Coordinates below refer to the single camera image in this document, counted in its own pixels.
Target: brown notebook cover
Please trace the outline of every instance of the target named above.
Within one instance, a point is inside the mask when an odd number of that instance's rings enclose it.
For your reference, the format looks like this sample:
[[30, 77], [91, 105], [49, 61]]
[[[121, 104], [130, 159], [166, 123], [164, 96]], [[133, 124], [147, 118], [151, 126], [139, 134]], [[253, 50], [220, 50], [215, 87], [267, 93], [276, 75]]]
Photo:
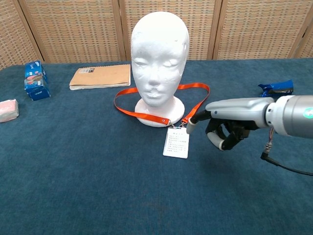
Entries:
[[71, 90], [129, 86], [131, 65], [79, 68], [69, 83]]

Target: pink eraser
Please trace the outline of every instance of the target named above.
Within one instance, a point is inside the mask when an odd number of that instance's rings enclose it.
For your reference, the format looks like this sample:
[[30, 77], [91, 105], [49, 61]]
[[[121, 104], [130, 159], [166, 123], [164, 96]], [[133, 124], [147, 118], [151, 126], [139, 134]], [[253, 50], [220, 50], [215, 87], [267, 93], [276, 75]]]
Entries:
[[0, 122], [10, 121], [19, 116], [19, 105], [16, 99], [0, 102]]

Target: blue box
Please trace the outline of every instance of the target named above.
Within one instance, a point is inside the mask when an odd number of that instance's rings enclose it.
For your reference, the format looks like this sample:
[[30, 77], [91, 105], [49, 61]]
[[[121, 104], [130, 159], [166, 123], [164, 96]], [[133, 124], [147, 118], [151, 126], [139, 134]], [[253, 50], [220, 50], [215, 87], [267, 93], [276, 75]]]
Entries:
[[24, 89], [32, 100], [50, 97], [48, 78], [40, 60], [25, 64]]

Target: id card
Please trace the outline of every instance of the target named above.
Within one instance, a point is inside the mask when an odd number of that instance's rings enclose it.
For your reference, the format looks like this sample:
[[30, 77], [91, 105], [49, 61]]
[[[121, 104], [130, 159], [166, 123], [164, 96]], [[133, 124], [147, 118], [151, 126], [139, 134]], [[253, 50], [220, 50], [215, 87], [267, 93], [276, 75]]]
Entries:
[[189, 134], [184, 127], [167, 129], [163, 155], [175, 158], [188, 158]]

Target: lanyard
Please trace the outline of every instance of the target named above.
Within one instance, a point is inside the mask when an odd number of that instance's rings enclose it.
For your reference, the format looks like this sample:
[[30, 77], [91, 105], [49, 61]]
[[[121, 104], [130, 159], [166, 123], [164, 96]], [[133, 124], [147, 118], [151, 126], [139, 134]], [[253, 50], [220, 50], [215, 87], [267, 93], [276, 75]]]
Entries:
[[[185, 89], [189, 89], [189, 88], [203, 88], [207, 91], [207, 95], [206, 97], [200, 101], [191, 111], [190, 113], [184, 117], [181, 122], [182, 124], [184, 123], [187, 123], [189, 118], [192, 117], [196, 111], [198, 110], [198, 108], [202, 105], [202, 103], [209, 97], [210, 95], [210, 87], [204, 83], [200, 83], [200, 82], [194, 82], [194, 83], [190, 83], [190, 84], [182, 84], [182, 85], [179, 85], [178, 86], [178, 90], [185, 90]], [[131, 112], [131, 111], [127, 111], [125, 109], [122, 109], [120, 107], [117, 106], [116, 104], [116, 98], [118, 98], [119, 96], [121, 95], [124, 95], [124, 94], [133, 94], [133, 93], [137, 93], [138, 92], [138, 89], [135, 87], [135, 88], [128, 88], [128, 89], [124, 89], [124, 90], [121, 90], [120, 92], [118, 92], [114, 98], [114, 106], [119, 110], [121, 111], [122, 113], [125, 113], [127, 115], [130, 115], [130, 116], [133, 116], [133, 117], [136, 117], [136, 118], [141, 118], [141, 119], [145, 119], [145, 120], [149, 120], [149, 121], [154, 121], [154, 122], [158, 122], [158, 123], [161, 123], [161, 124], [165, 124], [165, 125], [168, 125], [168, 124], [171, 124], [171, 121], [168, 119], [168, 118], [164, 118], [164, 117], [158, 117], [158, 116], [155, 116], [155, 115], [151, 115], [151, 114], [144, 114], [144, 113], [136, 113], [136, 112]]]

